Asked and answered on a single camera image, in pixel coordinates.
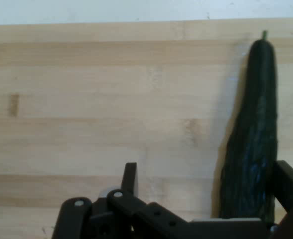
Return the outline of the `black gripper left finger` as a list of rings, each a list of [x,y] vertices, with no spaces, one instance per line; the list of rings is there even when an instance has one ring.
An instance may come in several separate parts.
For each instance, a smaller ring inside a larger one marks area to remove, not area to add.
[[[190,239],[190,223],[158,203],[136,195],[137,164],[126,163],[120,188],[92,202],[66,200],[54,227],[54,239]]]

